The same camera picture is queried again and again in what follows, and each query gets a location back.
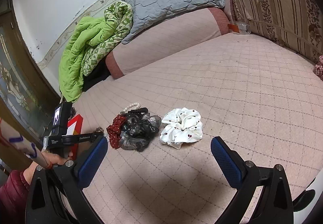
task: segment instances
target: white fabric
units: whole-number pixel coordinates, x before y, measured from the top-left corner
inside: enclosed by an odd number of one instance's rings
[[[201,115],[197,110],[175,108],[162,119],[168,124],[160,134],[160,142],[180,149],[181,145],[197,142],[202,139]]]

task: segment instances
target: wooden door frame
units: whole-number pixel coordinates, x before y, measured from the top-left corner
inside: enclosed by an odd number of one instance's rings
[[[14,47],[12,53],[17,57],[16,62],[19,64],[21,69],[26,72],[25,79],[30,84],[35,96],[46,107],[46,109],[50,112],[54,112],[55,107],[59,104],[60,96],[45,78],[44,74],[31,56],[19,30],[12,6],[12,0],[9,0],[9,10],[1,13],[0,19],[2,19],[2,22],[6,24],[8,38]]]

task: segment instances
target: hand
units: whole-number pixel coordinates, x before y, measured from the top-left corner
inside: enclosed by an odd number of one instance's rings
[[[63,158],[57,154],[49,153],[48,151],[43,151],[42,154],[53,165],[55,164],[64,165],[64,163],[68,160],[71,160],[73,156],[73,152],[70,152],[68,154],[68,158]],[[31,183],[31,180],[33,179],[33,175],[37,166],[38,164],[33,161],[33,163],[31,163],[31,165],[24,171],[24,178],[29,185]]]

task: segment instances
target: green patterned quilt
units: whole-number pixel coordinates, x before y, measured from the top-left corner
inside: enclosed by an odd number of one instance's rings
[[[59,87],[67,101],[82,94],[83,75],[88,76],[132,27],[132,8],[120,1],[104,11],[104,17],[83,17],[75,27],[59,63]]]

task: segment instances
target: red jacket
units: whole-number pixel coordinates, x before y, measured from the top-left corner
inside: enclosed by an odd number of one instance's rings
[[[23,172],[14,170],[0,187],[1,224],[24,224],[29,184]]]

